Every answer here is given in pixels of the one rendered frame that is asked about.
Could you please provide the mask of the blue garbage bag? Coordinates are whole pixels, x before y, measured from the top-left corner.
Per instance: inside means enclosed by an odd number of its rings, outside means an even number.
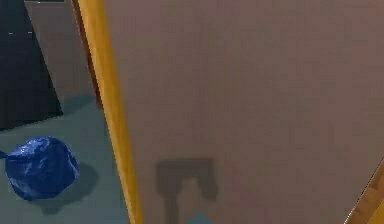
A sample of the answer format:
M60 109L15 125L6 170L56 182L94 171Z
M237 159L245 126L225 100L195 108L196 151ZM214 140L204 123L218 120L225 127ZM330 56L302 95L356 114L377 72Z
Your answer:
M72 150L56 137L36 137L0 151L0 160L15 194L27 201L54 198L80 176Z

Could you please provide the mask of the black cabinet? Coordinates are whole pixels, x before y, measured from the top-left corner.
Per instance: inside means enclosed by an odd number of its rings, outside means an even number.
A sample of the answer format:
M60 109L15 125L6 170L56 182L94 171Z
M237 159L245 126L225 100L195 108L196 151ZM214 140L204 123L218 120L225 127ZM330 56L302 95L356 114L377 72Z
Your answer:
M24 0L0 0L0 131L62 114Z

